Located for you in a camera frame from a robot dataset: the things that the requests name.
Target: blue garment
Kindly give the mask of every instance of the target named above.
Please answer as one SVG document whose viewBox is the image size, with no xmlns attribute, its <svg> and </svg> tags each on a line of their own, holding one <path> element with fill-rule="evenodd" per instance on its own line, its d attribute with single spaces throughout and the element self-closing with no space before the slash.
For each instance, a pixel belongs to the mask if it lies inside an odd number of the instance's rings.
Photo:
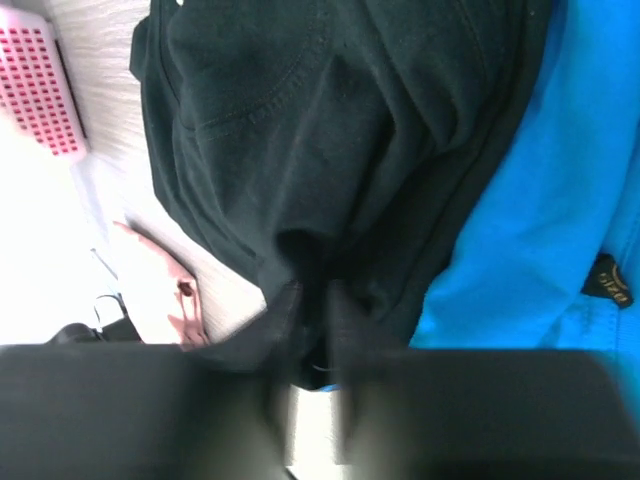
<svg viewBox="0 0 640 480">
<path fill-rule="evenodd" d="M 638 45 L 637 0 L 556 4 L 527 113 L 411 346 L 594 349 L 639 375 Z M 636 293 L 631 308 L 580 294 L 600 251 Z"/>
</svg>

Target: pink garment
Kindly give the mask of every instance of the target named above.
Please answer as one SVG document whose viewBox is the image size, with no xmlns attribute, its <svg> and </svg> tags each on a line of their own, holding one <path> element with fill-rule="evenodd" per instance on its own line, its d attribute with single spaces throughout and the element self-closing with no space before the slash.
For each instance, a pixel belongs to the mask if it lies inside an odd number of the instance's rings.
<svg viewBox="0 0 640 480">
<path fill-rule="evenodd" d="M 169 253 L 113 222 L 112 246 L 129 316 L 145 343 L 209 343 L 196 279 Z"/>
</svg>

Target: clothing label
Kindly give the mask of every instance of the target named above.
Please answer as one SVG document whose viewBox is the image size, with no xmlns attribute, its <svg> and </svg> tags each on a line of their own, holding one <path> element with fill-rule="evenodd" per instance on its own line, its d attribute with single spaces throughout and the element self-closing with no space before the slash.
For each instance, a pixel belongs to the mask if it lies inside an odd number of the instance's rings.
<svg viewBox="0 0 640 480">
<path fill-rule="evenodd" d="M 618 264 L 606 253 L 601 253 L 596 258 L 582 287 L 582 293 L 592 297 L 610 298 L 620 308 L 633 305 L 633 296 L 619 271 Z"/>
</svg>

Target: pink plastic basket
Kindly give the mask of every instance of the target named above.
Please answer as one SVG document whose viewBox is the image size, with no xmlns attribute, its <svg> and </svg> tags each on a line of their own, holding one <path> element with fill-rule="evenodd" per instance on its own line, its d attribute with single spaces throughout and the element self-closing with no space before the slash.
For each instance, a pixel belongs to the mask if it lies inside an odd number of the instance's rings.
<svg viewBox="0 0 640 480">
<path fill-rule="evenodd" d="M 0 6 L 0 107 L 56 157 L 89 150 L 55 37 L 44 18 Z"/>
</svg>

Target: pink fabric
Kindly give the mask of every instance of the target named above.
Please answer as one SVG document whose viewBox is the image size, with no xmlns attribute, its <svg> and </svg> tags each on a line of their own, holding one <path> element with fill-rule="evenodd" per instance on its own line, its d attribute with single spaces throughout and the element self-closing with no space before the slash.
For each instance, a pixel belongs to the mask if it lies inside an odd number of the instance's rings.
<svg viewBox="0 0 640 480">
<path fill-rule="evenodd" d="M 196 279 L 169 253 L 128 226 L 113 222 L 118 280 L 131 321 L 145 343 L 209 343 Z"/>
</svg>

